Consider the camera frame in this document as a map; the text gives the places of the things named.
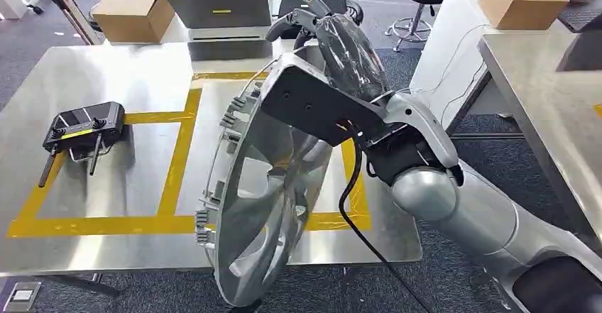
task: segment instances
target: black cable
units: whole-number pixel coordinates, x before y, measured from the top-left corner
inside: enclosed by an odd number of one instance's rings
[[[347,224],[351,227],[351,229],[353,229],[353,231],[356,233],[356,235],[359,237],[359,239],[366,245],[366,247],[368,247],[368,249],[370,249],[370,251],[372,251],[372,253],[374,253],[374,255],[376,255],[376,257],[379,260],[381,260],[381,262],[385,265],[385,267],[387,269],[389,269],[389,271],[397,278],[397,280],[399,280],[401,285],[414,297],[414,299],[416,299],[416,301],[418,301],[420,306],[427,313],[431,313],[431,311],[427,308],[427,305],[416,295],[416,293],[414,293],[414,291],[412,289],[410,289],[410,286],[405,282],[405,280],[403,280],[403,278],[401,277],[401,274],[385,259],[383,254],[381,254],[381,252],[379,252],[378,249],[376,249],[376,248],[374,248],[374,246],[372,246],[372,243],[370,243],[366,239],[366,237],[361,233],[361,231],[359,231],[357,226],[353,223],[353,221],[349,218],[349,216],[347,216],[347,213],[345,212],[345,200],[351,193],[351,190],[354,188],[354,186],[357,182],[357,179],[359,178],[359,174],[361,171],[362,155],[361,155],[360,145],[358,142],[358,140],[359,140],[358,132],[357,132],[356,128],[354,127],[354,125],[352,123],[349,123],[348,121],[342,122],[341,125],[343,127],[345,127],[347,129],[347,131],[351,132],[351,138],[354,141],[354,145],[355,145],[355,149],[356,149],[356,154],[355,154],[356,159],[355,159],[355,164],[354,164],[354,171],[351,174],[349,183],[347,183],[347,186],[345,187],[345,190],[343,191],[343,193],[341,194],[341,198],[339,199],[339,211],[341,212],[341,215],[343,216],[343,219],[345,220],[345,222],[347,222]]]

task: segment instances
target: laptop keyboard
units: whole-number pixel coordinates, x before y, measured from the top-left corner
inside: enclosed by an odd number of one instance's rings
[[[597,20],[600,17],[602,17],[602,0],[591,0],[569,4],[562,10],[558,19],[574,32],[580,33],[583,29],[602,30],[602,21]]]
[[[562,17],[575,31],[581,31],[588,23],[595,20],[601,14],[602,12],[600,11],[587,11],[583,13],[563,13]]]

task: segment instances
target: yellow tape rectangle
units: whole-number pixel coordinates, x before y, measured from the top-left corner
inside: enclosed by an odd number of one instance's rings
[[[255,72],[207,73],[195,75],[196,79],[248,79]],[[21,208],[17,217],[11,222],[6,237],[31,238],[51,236],[83,236],[114,234],[192,234],[195,232],[194,216],[175,216],[177,200],[184,177],[185,166],[190,151],[192,134],[197,119],[202,89],[191,89],[188,93],[184,111],[150,112],[126,114],[128,125],[139,123],[180,123],[180,131],[168,176],[165,180],[161,201],[156,216],[123,216],[123,217],[73,217],[59,219],[40,219],[36,215],[43,205],[52,184],[58,176],[66,159],[65,153],[57,155],[50,169],[46,186],[32,186],[29,198]],[[341,145],[346,178],[349,179],[354,168],[354,145],[346,141]],[[360,230],[371,229],[370,215],[366,201],[363,177],[349,195],[350,210],[347,213]],[[307,222],[306,230],[339,230],[348,229],[339,212],[315,212]]]

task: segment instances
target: silver robot arm segment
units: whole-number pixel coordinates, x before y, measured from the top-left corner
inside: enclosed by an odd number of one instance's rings
[[[414,102],[396,98],[399,104],[385,122],[403,117]],[[437,157],[450,159],[455,149],[450,151],[449,138],[433,138],[443,129],[426,122],[412,124],[434,152],[443,151]],[[401,172],[391,187],[396,205],[476,256],[514,312],[602,312],[602,260],[573,234],[527,212],[461,160],[459,165],[462,186],[430,166]]]

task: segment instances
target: laptop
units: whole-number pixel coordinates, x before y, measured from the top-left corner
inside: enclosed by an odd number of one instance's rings
[[[324,3],[330,8],[333,13],[346,13],[347,12],[347,0],[323,0]],[[280,2],[280,10],[278,11],[278,17],[283,17],[289,14],[295,9],[304,9],[311,12],[307,3],[303,0],[282,0]],[[280,34],[280,37],[284,40],[295,39],[297,34],[301,31],[301,27],[291,28]]]
[[[572,1],[558,19],[573,33],[602,31],[602,0]]]
[[[558,72],[602,70],[602,31],[577,35],[564,53]]]
[[[268,0],[168,0],[192,40],[264,40]]]

